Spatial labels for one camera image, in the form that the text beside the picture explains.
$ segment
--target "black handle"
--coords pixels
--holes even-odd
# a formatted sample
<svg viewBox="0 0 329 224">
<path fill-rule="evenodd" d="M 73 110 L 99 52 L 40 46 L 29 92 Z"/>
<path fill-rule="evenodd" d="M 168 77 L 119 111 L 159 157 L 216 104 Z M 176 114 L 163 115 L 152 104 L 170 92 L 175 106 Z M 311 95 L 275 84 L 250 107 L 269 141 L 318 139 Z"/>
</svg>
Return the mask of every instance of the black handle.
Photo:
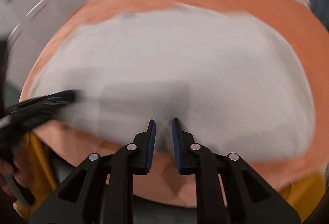
<svg viewBox="0 0 329 224">
<path fill-rule="evenodd" d="M 2 148 L 0 150 L 0 156 L 6 160 L 16 171 L 17 167 L 14 165 L 13 161 L 13 153 L 11 149 Z M 12 191 L 13 195 L 16 199 L 21 203 L 21 205 L 25 208 L 31 207 L 35 202 L 35 197 L 33 193 L 20 185 L 16 179 L 10 175 L 3 175 L 4 179 L 6 180 L 10 190 Z"/>
</svg>

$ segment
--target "round metal bolt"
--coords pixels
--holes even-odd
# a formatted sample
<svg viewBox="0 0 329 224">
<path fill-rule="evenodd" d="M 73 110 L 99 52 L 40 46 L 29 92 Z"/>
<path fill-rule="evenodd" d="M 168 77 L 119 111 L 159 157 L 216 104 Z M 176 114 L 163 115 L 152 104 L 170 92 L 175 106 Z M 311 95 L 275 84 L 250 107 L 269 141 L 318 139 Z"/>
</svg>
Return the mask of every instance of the round metal bolt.
<svg viewBox="0 0 329 224">
<path fill-rule="evenodd" d="M 92 153 L 89 155 L 89 160 L 90 161 L 96 161 L 98 159 L 98 154 L 97 153 Z"/>
<path fill-rule="evenodd" d="M 133 150 L 136 150 L 136 149 L 137 149 L 137 145 L 136 144 L 131 143 L 131 144 L 128 144 L 127 145 L 127 150 L 128 151 L 133 151 Z"/>
<path fill-rule="evenodd" d="M 232 161 L 237 161 L 239 160 L 240 156 L 237 153 L 230 153 L 228 156 Z"/>
<path fill-rule="evenodd" d="M 190 147 L 191 147 L 192 150 L 195 150 L 195 151 L 201 149 L 200 144 L 197 144 L 197 143 L 193 143 L 193 144 L 191 144 Z"/>
</svg>

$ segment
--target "yellow fabric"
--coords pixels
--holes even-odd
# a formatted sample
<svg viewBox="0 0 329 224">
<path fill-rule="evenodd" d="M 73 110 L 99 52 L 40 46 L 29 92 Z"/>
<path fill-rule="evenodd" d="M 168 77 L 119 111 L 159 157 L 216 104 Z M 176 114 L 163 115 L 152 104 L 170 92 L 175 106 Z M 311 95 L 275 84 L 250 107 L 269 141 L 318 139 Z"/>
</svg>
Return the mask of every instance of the yellow fabric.
<svg viewBox="0 0 329 224">
<path fill-rule="evenodd" d="M 41 205 L 46 197 L 56 189 L 57 183 L 50 169 L 46 154 L 47 149 L 45 149 L 44 144 L 33 132 L 27 134 L 25 140 L 33 173 L 31 191 L 36 198 L 36 202 L 29 209 L 25 209 L 19 202 L 16 202 L 16 208 L 21 216 L 25 220 L 28 220 L 30 215 Z"/>
<path fill-rule="evenodd" d="M 30 209 L 23 208 L 19 202 L 16 202 L 16 207 L 22 217 L 28 220 L 36 208 L 57 187 L 57 184 L 48 163 L 48 148 L 33 132 L 27 134 L 25 139 L 34 177 L 31 190 L 36 198 L 36 202 Z M 295 182 L 279 193 L 298 212 L 301 220 L 304 221 L 324 195 L 325 180 L 320 173 L 315 173 Z"/>
<path fill-rule="evenodd" d="M 325 190 L 323 175 L 315 173 L 293 183 L 279 193 L 298 212 L 303 222 L 320 202 Z"/>
</svg>

